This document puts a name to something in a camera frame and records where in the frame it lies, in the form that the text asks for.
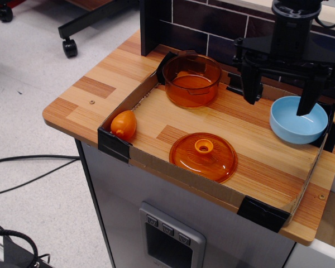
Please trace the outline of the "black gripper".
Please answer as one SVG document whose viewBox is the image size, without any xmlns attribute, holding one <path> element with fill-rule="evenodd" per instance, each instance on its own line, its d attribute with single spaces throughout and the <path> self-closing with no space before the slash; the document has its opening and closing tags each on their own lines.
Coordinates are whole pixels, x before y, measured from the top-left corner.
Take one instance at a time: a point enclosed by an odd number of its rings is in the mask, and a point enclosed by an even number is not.
<svg viewBox="0 0 335 268">
<path fill-rule="evenodd" d="M 328 80 L 335 81 L 335 52 L 311 39 L 307 39 L 302 51 L 292 46 L 277 48 L 271 37 L 239 37 L 234 45 L 233 62 L 241 73 L 243 97 L 251 105 L 262 96 L 263 74 L 303 79 L 297 116 L 309 114 L 328 86 Z"/>
</svg>

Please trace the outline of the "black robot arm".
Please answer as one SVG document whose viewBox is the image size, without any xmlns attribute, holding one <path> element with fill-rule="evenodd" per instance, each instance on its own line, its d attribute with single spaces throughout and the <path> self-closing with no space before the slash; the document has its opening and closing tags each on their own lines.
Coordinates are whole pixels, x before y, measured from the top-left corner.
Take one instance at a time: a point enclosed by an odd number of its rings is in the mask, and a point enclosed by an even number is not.
<svg viewBox="0 0 335 268">
<path fill-rule="evenodd" d="M 311 112 L 323 91 L 335 87 L 335 52 L 317 45 L 310 38 L 312 23 L 321 1 L 273 1 L 276 17 L 272 35 L 237 38 L 233 63 L 241 74 L 243 97 L 254 104 L 262 95 L 265 74 L 304 81 L 297 116 Z"/>
</svg>

